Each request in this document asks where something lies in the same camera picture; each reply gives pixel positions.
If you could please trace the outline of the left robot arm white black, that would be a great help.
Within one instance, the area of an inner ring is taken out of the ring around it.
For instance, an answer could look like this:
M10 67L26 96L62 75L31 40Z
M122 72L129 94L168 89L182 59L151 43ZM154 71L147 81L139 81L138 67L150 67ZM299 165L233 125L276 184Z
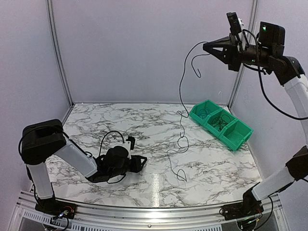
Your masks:
M55 155L79 171L92 183L109 182L110 179L126 173L139 173L147 158L132 155L135 138L122 139L120 145L108 149L106 154L93 157L79 147L63 130L59 119L53 119L27 126L23 129L18 144L19 155L26 165L29 179L37 193L36 210L57 215L69 204L63 204L55 197L50 182L46 160Z

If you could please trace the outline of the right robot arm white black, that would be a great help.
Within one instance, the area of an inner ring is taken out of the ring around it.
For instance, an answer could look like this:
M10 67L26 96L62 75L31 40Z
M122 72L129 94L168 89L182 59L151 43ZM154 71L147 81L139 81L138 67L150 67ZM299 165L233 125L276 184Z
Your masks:
M300 62L292 56L284 55L285 29L282 26L261 22L257 35L251 33L254 43L240 38L250 31L239 23L230 24L230 34L203 45L203 50L223 62L232 71L241 65L251 65L260 73L275 75L281 91L292 105L295 115L279 108L266 94L262 77L259 77L260 90L267 103L282 115L297 120L304 135L308 135L308 79ZM294 182L308 175L308 145L305 143L278 171L243 194L238 211L248 216L261 201L268 196L281 192Z

